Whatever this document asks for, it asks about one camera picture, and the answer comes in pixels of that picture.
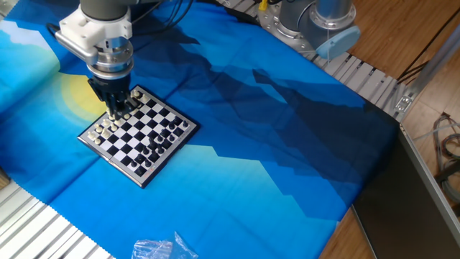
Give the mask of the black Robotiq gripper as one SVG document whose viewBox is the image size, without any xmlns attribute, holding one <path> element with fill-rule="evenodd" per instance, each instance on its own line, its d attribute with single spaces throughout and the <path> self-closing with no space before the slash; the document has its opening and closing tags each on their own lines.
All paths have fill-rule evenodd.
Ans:
<svg viewBox="0 0 460 259">
<path fill-rule="evenodd" d="M 124 76 L 117 79 L 104 79 L 93 76 L 88 83 L 99 98 L 104 101 L 107 107 L 107 114 L 114 119 L 123 118 L 126 114 L 134 111 L 140 106 L 137 99 L 128 96 L 131 76 Z M 117 102 L 122 102 L 117 111 Z"/>
</svg>

